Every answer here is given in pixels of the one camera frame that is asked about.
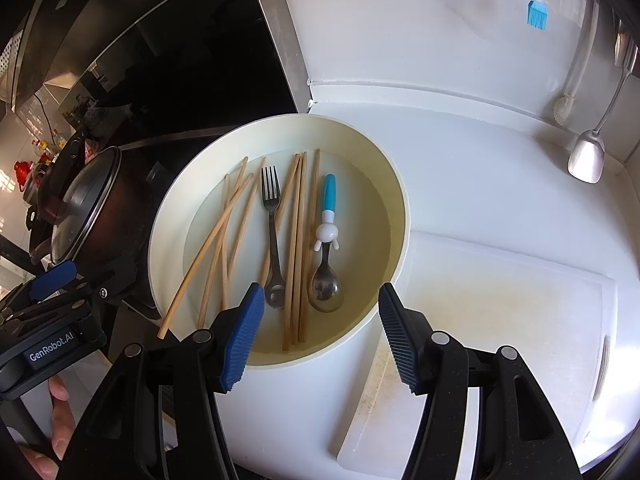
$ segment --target white countertop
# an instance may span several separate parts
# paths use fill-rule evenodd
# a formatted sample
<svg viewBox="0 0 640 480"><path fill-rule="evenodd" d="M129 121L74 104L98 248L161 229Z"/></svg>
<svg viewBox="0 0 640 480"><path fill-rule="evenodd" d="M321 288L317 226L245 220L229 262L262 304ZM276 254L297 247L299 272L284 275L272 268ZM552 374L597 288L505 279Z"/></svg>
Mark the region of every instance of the white countertop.
<svg viewBox="0 0 640 480"><path fill-rule="evenodd" d="M640 416L640 206L626 171L592 186L566 172L568 153L505 127L418 108L315 104L373 139L408 193L411 229L529 254L618 285L618 332L587 442L585 465ZM268 372L248 369L218 396L234 460L274 480L374 477L336 457L369 373L377 318L328 354Z"/></svg>

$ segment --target finger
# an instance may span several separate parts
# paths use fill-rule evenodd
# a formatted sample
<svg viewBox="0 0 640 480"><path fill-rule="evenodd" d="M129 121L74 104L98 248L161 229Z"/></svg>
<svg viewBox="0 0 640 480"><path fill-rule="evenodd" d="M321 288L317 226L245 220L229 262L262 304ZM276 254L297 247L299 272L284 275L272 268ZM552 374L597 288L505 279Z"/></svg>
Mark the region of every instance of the finger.
<svg viewBox="0 0 640 480"><path fill-rule="evenodd" d="M59 375L54 375L49 379L49 392L51 397L59 400L69 400L69 392L66 390L65 383Z"/></svg>
<svg viewBox="0 0 640 480"><path fill-rule="evenodd" d="M52 397L53 412L51 413L51 445L56 456L62 460L71 436L76 428L74 416L69 403Z"/></svg>
<svg viewBox="0 0 640 480"><path fill-rule="evenodd" d="M31 467L33 467L36 473L44 480L55 480L58 474L58 466L52 459L27 447L20 446L20 451L27 459L27 462L31 464Z"/></svg>

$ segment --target white plastic cutting board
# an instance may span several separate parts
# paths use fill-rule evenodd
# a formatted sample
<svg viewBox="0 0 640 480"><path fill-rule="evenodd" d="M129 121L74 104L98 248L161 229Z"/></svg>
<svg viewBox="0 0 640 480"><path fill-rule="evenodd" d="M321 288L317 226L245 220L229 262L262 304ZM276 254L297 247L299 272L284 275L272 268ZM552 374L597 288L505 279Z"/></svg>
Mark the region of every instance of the white plastic cutting board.
<svg viewBox="0 0 640 480"><path fill-rule="evenodd" d="M411 232L398 294L434 330L464 346L520 352L548 397L572 446L584 438L594 406L604 341L613 344L616 284L605 276L421 232ZM457 478L469 478L478 393L469 390ZM401 383L384 333L362 398L338 454L343 468L400 478L425 397Z"/></svg>

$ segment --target bolt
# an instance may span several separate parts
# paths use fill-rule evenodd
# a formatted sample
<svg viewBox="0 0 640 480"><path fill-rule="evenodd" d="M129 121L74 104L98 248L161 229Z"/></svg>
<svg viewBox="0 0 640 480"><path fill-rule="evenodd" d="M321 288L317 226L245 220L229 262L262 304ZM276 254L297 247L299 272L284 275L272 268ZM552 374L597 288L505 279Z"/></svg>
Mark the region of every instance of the bolt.
<svg viewBox="0 0 640 480"><path fill-rule="evenodd" d="M444 332L434 332L431 334L431 340L436 345L446 345L450 341L449 336Z"/></svg>
<svg viewBox="0 0 640 480"><path fill-rule="evenodd" d="M206 343L210 339L211 332L209 332L209 330L196 330L196 332L193 333L193 340L198 344Z"/></svg>
<svg viewBox="0 0 640 480"><path fill-rule="evenodd" d="M510 346L503 346L500 353L505 356L507 359L513 361L516 357L518 357L518 353L515 348L511 348Z"/></svg>
<svg viewBox="0 0 640 480"><path fill-rule="evenodd" d="M124 355L127 357L135 357L142 352L142 346L138 343L132 343L124 349Z"/></svg>

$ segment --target metal fork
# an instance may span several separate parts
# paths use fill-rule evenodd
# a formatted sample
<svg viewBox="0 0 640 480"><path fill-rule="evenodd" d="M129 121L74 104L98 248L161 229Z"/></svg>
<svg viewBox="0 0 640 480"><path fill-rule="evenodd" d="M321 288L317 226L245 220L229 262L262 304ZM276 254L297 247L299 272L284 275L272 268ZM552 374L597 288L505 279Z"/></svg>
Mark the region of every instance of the metal fork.
<svg viewBox="0 0 640 480"><path fill-rule="evenodd" d="M262 203L269 212L269 254L271 279L264 287L267 303L273 308L284 307L285 282L280 270L278 239L276 238L276 210L280 206L280 184L275 166L262 168Z"/></svg>

